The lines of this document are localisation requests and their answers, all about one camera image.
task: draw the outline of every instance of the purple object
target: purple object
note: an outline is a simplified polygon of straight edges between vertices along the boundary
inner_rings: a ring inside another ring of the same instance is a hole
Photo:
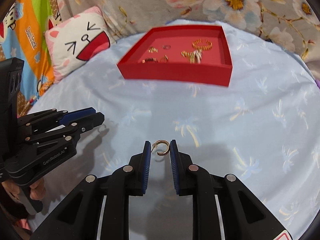
[[[318,88],[320,88],[320,81],[316,79],[316,84],[318,86]]]

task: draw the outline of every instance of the star print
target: star print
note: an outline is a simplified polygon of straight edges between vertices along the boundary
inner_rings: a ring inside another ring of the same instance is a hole
[[[38,53],[35,55],[35,61],[36,63],[40,62],[40,52],[38,51]]]
[[[17,48],[11,48],[10,55],[11,55],[11,57],[16,57],[17,56]]]

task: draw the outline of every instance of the red tray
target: red tray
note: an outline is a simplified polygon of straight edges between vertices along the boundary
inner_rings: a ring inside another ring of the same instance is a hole
[[[182,51],[193,52],[193,41],[212,42],[212,49],[202,52],[200,64],[191,64],[181,56]],[[155,47],[158,52],[150,53]],[[145,58],[164,56],[168,61],[142,63]],[[232,61],[229,47],[221,26],[175,25],[157,27],[146,33],[118,62],[125,79],[175,80],[229,86]]]

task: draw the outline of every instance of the silver rivet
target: silver rivet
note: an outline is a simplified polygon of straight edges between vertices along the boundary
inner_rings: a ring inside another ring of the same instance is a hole
[[[85,177],[85,181],[89,182],[89,183],[93,182],[95,179],[96,179],[96,177],[93,176],[93,175],[88,175],[88,176]]]
[[[123,171],[125,171],[125,172],[130,172],[132,170],[133,170],[133,167],[130,166],[130,165],[126,165],[126,166],[123,167]]]
[[[227,175],[227,180],[229,180],[231,182],[235,181],[236,179],[237,179],[236,176],[233,175],[233,174],[228,174]]]
[[[197,165],[195,165],[195,164],[191,164],[191,165],[189,166],[189,170],[191,170],[191,171],[197,171],[197,170],[199,170],[199,167],[198,167]]]

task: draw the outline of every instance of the black sleeve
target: black sleeve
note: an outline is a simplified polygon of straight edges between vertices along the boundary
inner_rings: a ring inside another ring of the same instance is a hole
[[[0,203],[5,210],[17,219],[24,219],[28,217],[28,212],[23,204],[16,203],[10,198],[2,184],[0,183]]]

